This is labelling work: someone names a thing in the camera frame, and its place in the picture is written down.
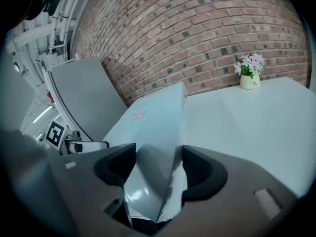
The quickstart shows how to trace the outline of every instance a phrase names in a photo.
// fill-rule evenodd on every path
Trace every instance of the ceiling light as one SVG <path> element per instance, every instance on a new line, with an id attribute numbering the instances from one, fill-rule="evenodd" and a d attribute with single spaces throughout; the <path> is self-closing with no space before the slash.
<path id="1" fill-rule="evenodd" d="M 38 121 L 40 118 L 41 118 L 41 116 L 43 116 L 46 112 L 48 112 L 51 108 L 53 108 L 51 105 L 45 110 L 45 111 L 43 111 L 34 121 L 33 121 L 33 123 L 35 123 L 36 121 Z"/>
<path id="2" fill-rule="evenodd" d="M 16 62 L 14 62 L 13 65 L 14 65 L 14 70 L 15 70 L 16 72 L 20 72 L 19 65 L 18 65 Z"/>
<path id="3" fill-rule="evenodd" d="M 41 136 L 42 136 L 42 134 L 40 134 L 40 135 L 36 138 L 36 140 L 38 140 Z"/>
<path id="4" fill-rule="evenodd" d="M 61 115 L 61 114 L 59 114 L 56 118 L 54 118 L 54 120 L 55 120 L 55 119 L 58 119 L 58 118 L 60 117 L 60 115 Z"/>

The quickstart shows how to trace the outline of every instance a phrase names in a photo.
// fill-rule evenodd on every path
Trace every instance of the green leaves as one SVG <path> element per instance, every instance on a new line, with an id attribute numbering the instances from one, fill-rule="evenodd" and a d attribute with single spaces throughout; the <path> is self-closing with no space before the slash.
<path id="1" fill-rule="evenodd" d="M 252 72 L 250 71 L 250 69 L 248 67 L 246 67 L 245 65 L 243 65 L 241 67 L 241 73 L 244 75 L 244 76 L 250 76 L 251 79 L 253 78 L 253 74 Z"/>

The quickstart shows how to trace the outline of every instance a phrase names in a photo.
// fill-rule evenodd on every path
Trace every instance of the ceiling beam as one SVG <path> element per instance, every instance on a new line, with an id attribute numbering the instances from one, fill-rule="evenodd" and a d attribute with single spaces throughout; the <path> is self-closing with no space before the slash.
<path id="1" fill-rule="evenodd" d="M 73 30 L 75 27 L 76 21 L 72 20 L 70 22 L 70 30 Z M 60 30 L 62 26 L 62 22 L 58 22 L 57 24 L 57 31 Z M 52 28 L 52 24 L 46 24 L 43 26 L 38 26 L 35 27 L 34 29 L 28 30 L 26 32 L 23 32 L 22 34 L 18 35 L 17 37 L 14 38 L 14 43 L 16 45 L 16 47 L 21 47 L 25 44 L 27 44 L 30 41 L 39 39 L 41 37 L 47 36 L 51 34 L 51 28 Z M 14 52 L 14 43 L 13 41 L 10 41 L 7 45 L 6 45 L 6 50 L 8 51 L 8 53 L 12 53 Z"/>

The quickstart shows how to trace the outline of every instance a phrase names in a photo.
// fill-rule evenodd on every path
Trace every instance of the brick wall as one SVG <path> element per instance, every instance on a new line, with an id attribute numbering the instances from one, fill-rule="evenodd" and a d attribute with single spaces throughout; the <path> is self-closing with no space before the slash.
<path id="1" fill-rule="evenodd" d="M 267 59 L 261 80 L 291 77 L 308 86 L 311 56 L 289 0 L 90 0 L 71 48 L 98 56 L 122 99 L 178 81 L 189 94 L 239 84 L 239 56 Z"/>

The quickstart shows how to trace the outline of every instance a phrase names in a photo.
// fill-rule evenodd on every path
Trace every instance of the metal pipe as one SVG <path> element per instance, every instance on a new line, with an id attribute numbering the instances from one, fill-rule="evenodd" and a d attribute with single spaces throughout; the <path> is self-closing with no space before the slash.
<path id="1" fill-rule="evenodd" d="M 72 20 L 70 22 L 70 27 L 73 28 L 76 24 L 75 20 Z M 57 23 L 57 29 L 60 29 L 62 26 L 62 22 Z M 14 48 L 21 47 L 25 45 L 26 43 L 29 43 L 30 41 L 37 40 L 41 37 L 47 36 L 51 33 L 51 24 L 46 24 L 43 26 L 35 27 L 32 30 L 28 30 L 26 32 L 23 32 L 13 38 L 13 40 L 6 44 L 6 50 L 8 53 L 12 53 L 14 51 Z"/>
<path id="2" fill-rule="evenodd" d="M 64 41 L 65 38 L 65 32 L 66 32 L 66 26 L 69 20 L 69 15 L 70 15 L 70 11 L 73 7 L 75 0 L 68 0 L 67 4 L 66 4 L 66 8 L 64 11 L 64 16 L 63 16 L 63 23 L 62 23 L 62 27 L 61 27 L 61 31 L 60 31 L 60 35 L 59 35 L 59 39 L 60 41 Z"/>
<path id="3" fill-rule="evenodd" d="M 72 16 L 73 16 L 73 13 L 74 13 L 74 11 L 75 11 L 75 8 L 76 8 L 76 5 L 77 5 L 78 2 L 79 2 L 79 0 L 75 0 L 75 1 L 74 1 L 73 7 L 72 7 L 71 12 L 70 12 L 70 14 L 69 14 L 69 18 L 70 18 L 70 19 L 71 19 Z M 67 26 L 66 26 L 66 30 L 65 30 L 65 38 L 64 38 L 64 60 L 67 60 L 67 59 L 68 59 L 68 53 L 67 53 L 67 50 L 66 50 L 66 49 L 67 49 L 66 44 L 67 44 L 67 39 L 68 39 L 69 26 L 70 26 L 70 20 L 68 20 Z"/>
<path id="4" fill-rule="evenodd" d="M 61 62 L 61 63 L 59 63 L 59 64 L 57 64 L 57 65 L 55 65 L 55 66 L 53 66 L 53 67 L 51 67 L 51 68 L 48 68 L 47 71 L 51 71 L 52 69 L 57 68 L 57 67 L 59 67 L 59 66 L 61 66 L 61 65 L 65 65 L 65 64 L 67 64 L 67 63 L 70 63 L 70 62 L 73 62 L 73 61 L 77 61 L 77 60 L 78 60 L 78 58 L 75 57 L 75 58 L 73 58 L 73 59 L 71 59 L 71 60 Z"/>
<path id="5" fill-rule="evenodd" d="M 52 17 L 52 28 L 51 28 L 49 47 L 52 47 L 55 45 L 58 18 L 59 18 L 60 10 L 62 9 L 62 5 L 64 4 L 64 3 L 62 3 L 62 1 L 60 1 L 59 5 L 57 6 L 57 9 Z"/>
<path id="6" fill-rule="evenodd" d="M 50 46 L 48 49 L 51 50 L 51 49 L 55 49 L 55 48 L 59 48 L 59 47 L 63 47 L 64 45 L 54 45 L 54 46 Z"/>

